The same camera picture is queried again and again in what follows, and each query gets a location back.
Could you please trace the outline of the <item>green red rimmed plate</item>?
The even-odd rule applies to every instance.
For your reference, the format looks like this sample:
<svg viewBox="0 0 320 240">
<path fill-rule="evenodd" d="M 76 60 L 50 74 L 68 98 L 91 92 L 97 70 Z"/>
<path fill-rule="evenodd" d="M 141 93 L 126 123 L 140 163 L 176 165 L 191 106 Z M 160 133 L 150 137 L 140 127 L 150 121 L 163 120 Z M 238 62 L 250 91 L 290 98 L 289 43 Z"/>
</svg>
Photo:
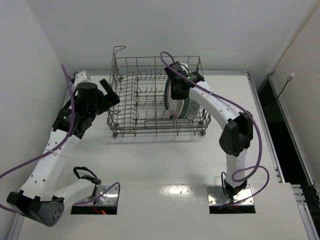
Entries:
<svg viewBox="0 0 320 240">
<path fill-rule="evenodd" d="M 183 99 L 172 98 L 171 81 L 167 79 L 164 88 L 164 107 L 171 120 L 175 121 L 182 116 L 184 103 L 185 100 Z"/>
<path fill-rule="evenodd" d="M 185 100 L 175 100 L 169 98 L 167 101 L 167 112 L 169 114 L 169 118 L 173 121 L 177 119 L 182 119 L 189 108 L 190 105 L 190 99 L 187 98 Z"/>
</svg>

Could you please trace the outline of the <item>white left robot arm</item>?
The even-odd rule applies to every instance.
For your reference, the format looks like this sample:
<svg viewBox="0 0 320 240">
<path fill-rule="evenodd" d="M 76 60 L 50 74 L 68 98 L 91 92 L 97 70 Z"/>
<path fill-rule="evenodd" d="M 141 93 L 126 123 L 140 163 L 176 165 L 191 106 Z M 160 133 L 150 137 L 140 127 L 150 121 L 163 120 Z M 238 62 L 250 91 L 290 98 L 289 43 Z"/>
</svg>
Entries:
<svg viewBox="0 0 320 240">
<path fill-rule="evenodd" d="M 37 165 L 19 191 L 10 192 L 6 199 L 18 214 L 48 227 L 61 219 L 64 210 L 102 197 L 102 181 L 93 173 L 77 174 L 78 180 L 62 189 L 55 186 L 68 156 L 96 116 L 120 102 L 106 79 L 100 80 L 99 88 L 85 71 L 67 84 L 70 99 L 53 123 L 43 154 L 36 158 Z"/>
</svg>

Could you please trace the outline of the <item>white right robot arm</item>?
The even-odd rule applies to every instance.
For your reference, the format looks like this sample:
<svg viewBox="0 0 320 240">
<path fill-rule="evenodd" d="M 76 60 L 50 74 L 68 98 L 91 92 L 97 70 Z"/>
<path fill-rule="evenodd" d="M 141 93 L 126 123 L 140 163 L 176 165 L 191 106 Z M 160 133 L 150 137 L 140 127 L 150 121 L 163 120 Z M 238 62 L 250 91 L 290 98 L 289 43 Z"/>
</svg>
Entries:
<svg viewBox="0 0 320 240">
<path fill-rule="evenodd" d="M 213 96 L 209 84 L 196 71 L 187 73 L 176 61 L 165 69 L 171 83 L 170 98 L 191 99 L 213 117 L 222 129 L 219 145 L 226 154 L 224 193 L 233 199 L 246 188 L 245 162 L 247 149 L 253 139 L 253 123 L 250 117 L 228 105 L 225 100 Z"/>
</svg>

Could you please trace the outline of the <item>grey wire dish rack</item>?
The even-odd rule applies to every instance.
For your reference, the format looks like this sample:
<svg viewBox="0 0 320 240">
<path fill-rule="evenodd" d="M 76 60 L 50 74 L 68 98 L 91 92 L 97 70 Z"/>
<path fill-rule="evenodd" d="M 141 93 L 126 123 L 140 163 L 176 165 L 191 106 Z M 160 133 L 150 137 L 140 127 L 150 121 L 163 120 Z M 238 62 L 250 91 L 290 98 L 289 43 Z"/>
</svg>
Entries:
<svg viewBox="0 0 320 240">
<path fill-rule="evenodd" d="M 107 125 L 114 137 L 137 135 L 205 135 L 210 114 L 200 106 L 195 119 L 171 120 L 165 110 L 165 65 L 158 56 L 119 56 L 112 53 L 109 83 L 120 103 L 108 112 Z"/>
</svg>

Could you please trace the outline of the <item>white plate with grey pattern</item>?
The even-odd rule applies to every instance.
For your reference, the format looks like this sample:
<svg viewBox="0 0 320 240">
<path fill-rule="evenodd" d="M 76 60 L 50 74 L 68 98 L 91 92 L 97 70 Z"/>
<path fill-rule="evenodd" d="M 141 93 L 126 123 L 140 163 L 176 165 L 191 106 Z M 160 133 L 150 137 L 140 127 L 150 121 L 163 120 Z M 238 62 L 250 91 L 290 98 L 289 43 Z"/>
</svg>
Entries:
<svg viewBox="0 0 320 240">
<path fill-rule="evenodd" d="M 191 99 L 189 100 L 189 107 L 186 112 L 185 118 L 188 121 L 192 121 L 193 119 L 196 118 L 200 110 L 200 104 L 196 102 L 195 100 Z"/>
</svg>

